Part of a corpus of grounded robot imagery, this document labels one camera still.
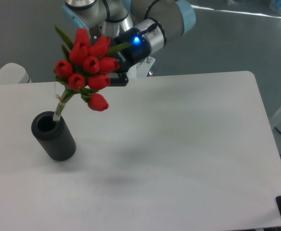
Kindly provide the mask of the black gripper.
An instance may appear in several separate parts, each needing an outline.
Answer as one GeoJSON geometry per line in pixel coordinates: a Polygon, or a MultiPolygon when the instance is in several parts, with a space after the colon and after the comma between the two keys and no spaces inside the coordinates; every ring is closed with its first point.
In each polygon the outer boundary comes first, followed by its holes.
{"type": "Polygon", "coordinates": [[[127,43],[130,46],[116,52],[112,56],[117,58],[120,67],[115,73],[109,73],[109,86],[126,86],[129,78],[137,77],[137,64],[149,56],[151,52],[150,43],[145,38],[147,33],[148,29],[140,30],[133,27],[112,39],[111,47],[127,43]]]}

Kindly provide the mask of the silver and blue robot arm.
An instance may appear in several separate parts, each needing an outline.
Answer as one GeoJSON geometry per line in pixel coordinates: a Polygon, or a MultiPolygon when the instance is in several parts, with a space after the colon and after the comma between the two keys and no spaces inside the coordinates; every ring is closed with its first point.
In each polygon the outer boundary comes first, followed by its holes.
{"type": "Polygon", "coordinates": [[[111,45],[133,44],[115,54],[120,69],[110,74],[111,86],[151,76],[156,61],[152,54],[196,23],[194,9],[186,0],[67,0],[61,9],[75,28],[89,32],[92,42],[106,35],[111,45]]]}

